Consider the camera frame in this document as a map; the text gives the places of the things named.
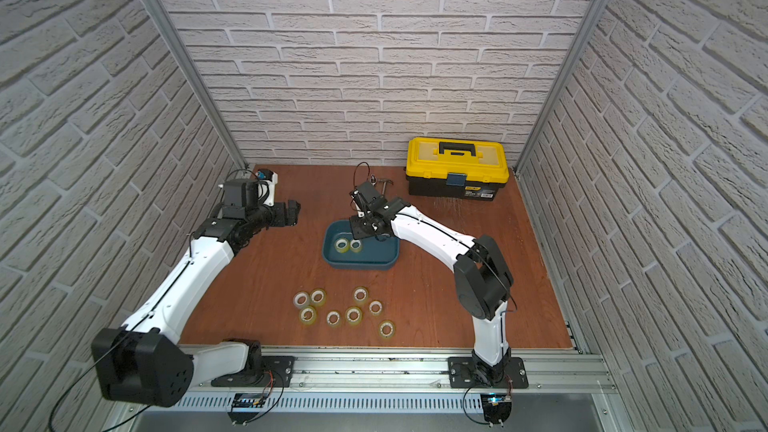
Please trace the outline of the yellow tape roll lowest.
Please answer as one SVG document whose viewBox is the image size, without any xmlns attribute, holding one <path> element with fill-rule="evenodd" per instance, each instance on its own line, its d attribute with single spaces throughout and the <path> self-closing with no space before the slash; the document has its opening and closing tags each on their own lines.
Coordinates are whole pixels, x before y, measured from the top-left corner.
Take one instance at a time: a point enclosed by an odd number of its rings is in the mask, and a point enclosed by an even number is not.
<svg viewBox="0 0 768 432">
<path fill-rule="evenodd" d="M 379 336 L 382 339 L 388 340 L 394 337 L 396 332 L 396 327 L 393 321 L 384 320 L 379 324 L 378 330 L 379 330 Z"/>
</svg>

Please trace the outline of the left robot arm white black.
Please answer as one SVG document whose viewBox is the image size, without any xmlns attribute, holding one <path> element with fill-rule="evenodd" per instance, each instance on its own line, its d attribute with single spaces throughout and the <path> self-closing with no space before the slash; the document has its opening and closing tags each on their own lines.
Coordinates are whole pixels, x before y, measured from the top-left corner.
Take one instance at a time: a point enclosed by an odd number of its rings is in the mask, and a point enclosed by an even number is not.
<svg viewBox="0 0 768 432">
<path fill-rule="evenodd" d="M 219 273 L 263 229 L 294 226 L 295 200 L 258 205 L 245 217 L 210 217 L 192 233 L 186 253 L 150 298 L 118 328 L 91 343 L 102 396 L 111 401 L 170 407 L 190 386 L 222 380 L 257 382 L 264 375 L 259 344 L 229 340 L 184 349 L 183 329 Z"/>
</svg>

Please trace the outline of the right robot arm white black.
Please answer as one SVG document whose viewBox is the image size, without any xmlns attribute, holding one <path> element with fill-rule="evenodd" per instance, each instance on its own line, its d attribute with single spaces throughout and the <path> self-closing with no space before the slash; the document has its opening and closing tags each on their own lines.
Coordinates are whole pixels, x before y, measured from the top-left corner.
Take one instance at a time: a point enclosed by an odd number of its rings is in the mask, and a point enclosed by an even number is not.
<svg viewBox="0 0 768 432">
<path fill-rule="evenodd" d="M 453 273 L 458 300 L 473 320 L 475 375 L 486 384 L 500 381 L 510 357 L 505 318 L 513 277 L 496 241 L 454 231 L 400 197 L 386 198 L 368 182 L 350 197 L 357 209 L 350 218 L 355 239 L 408 241 Z"/>
</svg>

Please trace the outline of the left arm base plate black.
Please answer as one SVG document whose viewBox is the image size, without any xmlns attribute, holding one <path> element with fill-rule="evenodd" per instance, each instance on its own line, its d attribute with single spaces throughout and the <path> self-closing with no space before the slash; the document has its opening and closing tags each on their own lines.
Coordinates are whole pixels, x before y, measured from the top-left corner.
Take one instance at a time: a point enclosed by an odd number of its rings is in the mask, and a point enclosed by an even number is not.
<svg viewBox="0 0 768 432">
<path fill-rule="evenodd" d="M 212 387 L 266 387 L 273 379 L 277 388 L 289 387 L 295 356 L 266 356 L 250 359 L 245 369 L 211 381 Z"/>
</svg>

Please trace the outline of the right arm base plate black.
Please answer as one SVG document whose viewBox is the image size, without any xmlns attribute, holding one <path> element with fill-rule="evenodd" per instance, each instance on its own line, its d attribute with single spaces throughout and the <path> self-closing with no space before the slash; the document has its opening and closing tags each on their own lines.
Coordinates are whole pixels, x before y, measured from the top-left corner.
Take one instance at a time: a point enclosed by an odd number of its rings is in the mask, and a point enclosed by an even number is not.
<svg viewBox="0 0 768 432">
<path fill-rule="evenodd" d="M 519 357 L 502 358 L 489 366 L 478 357 L 453 356 L 447 359 L 448 378 L 453 389 L 495 388 L 526 389 L 529 387 L 524 362 Z"/>
</svg>

